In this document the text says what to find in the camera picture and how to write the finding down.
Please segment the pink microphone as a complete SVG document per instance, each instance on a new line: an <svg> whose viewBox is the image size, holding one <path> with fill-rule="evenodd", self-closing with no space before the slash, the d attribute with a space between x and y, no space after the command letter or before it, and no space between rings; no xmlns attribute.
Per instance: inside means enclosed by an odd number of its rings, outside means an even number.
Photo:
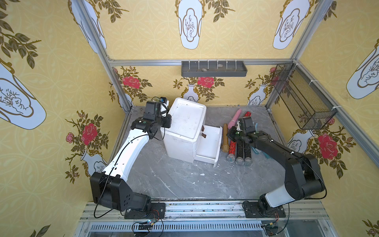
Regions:
<svg viewBox="0 0 379 237"><path fill-rule="evenodd" d="M238 109L237 112L235 113L235 115L233 116L232 120L228 123L228 129L231 129L233 126L236 125L238 119L239 119L239 116L241 114L242 110L241 109Z"/></svg>

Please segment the white three-drawer cabinet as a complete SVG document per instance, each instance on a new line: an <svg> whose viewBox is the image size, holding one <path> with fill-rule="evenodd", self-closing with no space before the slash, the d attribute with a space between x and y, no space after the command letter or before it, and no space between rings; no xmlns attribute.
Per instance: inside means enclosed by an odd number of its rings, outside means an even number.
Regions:
<svg viewBox="0 0 379 237"><path fill-rule="evenodd" d="M206 106L176 98L169 115L171 127L161 129L164 145L170 158L193 163L205 122Z"/></svg>

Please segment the black microphone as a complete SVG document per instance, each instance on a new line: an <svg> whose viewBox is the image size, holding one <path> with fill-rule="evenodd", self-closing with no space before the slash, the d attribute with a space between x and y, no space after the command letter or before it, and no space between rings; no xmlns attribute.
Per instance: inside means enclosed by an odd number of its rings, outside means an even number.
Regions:
<svg viewBox="0 0 379 237"><path fill-rule="evenodd" d="M251 166L252 163L251 146L248 143L244 143L244 164Z"/></svg>
<svg viewBox="0 0 379 237"><path fill-rule="evenodd" d="M244 165L244 142L237 141L236 143L236 151L235 151L235 162L237 166Z"/></svg>

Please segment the white bottom drawer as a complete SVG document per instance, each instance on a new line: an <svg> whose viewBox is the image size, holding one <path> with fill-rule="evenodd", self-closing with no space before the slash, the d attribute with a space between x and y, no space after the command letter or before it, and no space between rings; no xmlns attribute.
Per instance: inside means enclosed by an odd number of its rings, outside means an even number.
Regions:
<svg viewBox="0 0 379 237"><path fill-rule="evenodd" d="M199 142L195 151L194 160L217 166L221 149L223 129L203 125L200 130Z"/></svg>

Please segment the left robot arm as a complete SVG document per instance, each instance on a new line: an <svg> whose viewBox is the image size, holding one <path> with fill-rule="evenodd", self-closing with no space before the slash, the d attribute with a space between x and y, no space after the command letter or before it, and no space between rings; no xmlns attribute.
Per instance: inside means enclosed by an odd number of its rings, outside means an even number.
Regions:
<svg viewBox="0 0 379 237"><path fill-rule="evenodd" d="M151 198L139 194L127 184L131 169L143 147L157 132L171 127L169 101L165 97L148 101L142 117L132 122L128 137L113 160L101 172L90 178L93 201L110 210L137 211L149 215Z"/></svg>

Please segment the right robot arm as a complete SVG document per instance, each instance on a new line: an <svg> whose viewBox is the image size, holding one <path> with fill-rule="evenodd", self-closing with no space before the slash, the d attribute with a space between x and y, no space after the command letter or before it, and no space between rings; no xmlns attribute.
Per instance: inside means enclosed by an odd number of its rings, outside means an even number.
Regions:
<svg viewBox="0 0 379 237"><path fill-rule="evenodd" d="M285 169L284 184L260 197L262 209L274 209L327 191L315 156L292 151L275 141L268 133L257 130L251 117L239 119L228 137L262 151Z"/></svg>

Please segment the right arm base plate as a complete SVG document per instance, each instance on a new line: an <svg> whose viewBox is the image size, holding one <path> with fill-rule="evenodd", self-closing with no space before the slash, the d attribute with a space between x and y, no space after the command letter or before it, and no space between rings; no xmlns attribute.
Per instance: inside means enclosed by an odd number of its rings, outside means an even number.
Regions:
<svg viewBox="0 0 379 237"><path fill-rule="evenodd" d="M242 209L246 218L285 218L286 213L283 206L272 208L260 202L244 201Z"/></svg>

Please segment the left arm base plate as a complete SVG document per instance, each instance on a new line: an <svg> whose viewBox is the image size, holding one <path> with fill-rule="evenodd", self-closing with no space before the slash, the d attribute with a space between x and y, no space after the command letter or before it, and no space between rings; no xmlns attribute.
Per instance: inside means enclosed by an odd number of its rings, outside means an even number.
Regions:
<svg viewBox="0 0 379 237"><path fill-rule="evenodd" d="M163 219L165 217L166 203L153 202L143 208L129 208L124 219Z"/></svg>

